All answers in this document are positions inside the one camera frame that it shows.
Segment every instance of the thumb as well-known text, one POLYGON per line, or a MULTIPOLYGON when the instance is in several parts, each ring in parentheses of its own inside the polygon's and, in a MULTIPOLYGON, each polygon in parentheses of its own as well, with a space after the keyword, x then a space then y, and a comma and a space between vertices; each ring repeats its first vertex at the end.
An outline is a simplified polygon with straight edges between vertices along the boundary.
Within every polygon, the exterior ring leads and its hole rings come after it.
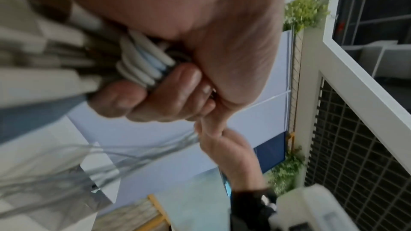
POLYGON ((226 129, 228 119, 237 112, 237 109, 233 109, 232 106, 228 107, 218 97, 215 103, 214 110, 201 119, 202 131, 213 137, 221 136, 223 130, 226 129))

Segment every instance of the fingernail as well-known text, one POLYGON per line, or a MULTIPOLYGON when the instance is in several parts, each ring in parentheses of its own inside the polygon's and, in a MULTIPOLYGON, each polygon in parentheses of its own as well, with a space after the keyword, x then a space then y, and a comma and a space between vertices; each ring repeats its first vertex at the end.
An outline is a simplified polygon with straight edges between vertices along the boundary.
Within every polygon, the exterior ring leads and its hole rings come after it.
POLYGON ((198 69, 188 69, 182 73, 180 78, 184 88, 193 90, 201 80, 201 72, 198 69))
POLYGON ((119 98, 116 100, 114 105, 120 109, 132 109, 137 105, 137 102, 129 98, 119 98))
POLYGON ((210 85, 205 85, 204 87, 203 87, 203 92, 204 92, 204 94, 210 94, 210 91, 211 91, 211 86, 210 85))

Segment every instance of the white device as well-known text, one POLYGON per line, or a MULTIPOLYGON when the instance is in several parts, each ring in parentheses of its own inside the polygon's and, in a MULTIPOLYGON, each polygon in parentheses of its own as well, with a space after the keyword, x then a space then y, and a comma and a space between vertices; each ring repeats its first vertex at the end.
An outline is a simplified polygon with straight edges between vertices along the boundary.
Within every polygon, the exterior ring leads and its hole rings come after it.
POLYGON ((277 199, 277 213, 269 220, 272 230, 358 231, 333 194, 315 184, 292 190, 277 199))

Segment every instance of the green plant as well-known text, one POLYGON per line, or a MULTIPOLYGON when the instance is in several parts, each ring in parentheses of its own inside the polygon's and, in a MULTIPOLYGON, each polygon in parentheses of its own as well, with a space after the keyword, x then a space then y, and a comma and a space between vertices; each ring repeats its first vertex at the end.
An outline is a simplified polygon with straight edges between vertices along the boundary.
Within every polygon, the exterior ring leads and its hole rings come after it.
POLYGON ((301 148, 287 151, 286 159, 265 173, 268 184, 277 196, 294 189, 295 177, 305 161, 304 156, 301 156, 299 153, 300 150, 301 148))
POLYGON ((328 0, 294 0, 286 4, 284 31, 294 28, 298 33, 304 28, 316 27, 328 14, 328 0))

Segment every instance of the black sleeve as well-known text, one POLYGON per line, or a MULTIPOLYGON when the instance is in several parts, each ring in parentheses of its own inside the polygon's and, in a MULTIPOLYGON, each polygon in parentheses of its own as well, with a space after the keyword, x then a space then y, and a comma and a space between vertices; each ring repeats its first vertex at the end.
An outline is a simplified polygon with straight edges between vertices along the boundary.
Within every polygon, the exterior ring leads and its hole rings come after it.
POLYGON ((231 231, 270 231, 268 218, 275 213, 261 201, 265 195, 272 203, 276 203, 276 195, 270 190, 252 192, 232 192, 231 195, 231 231))

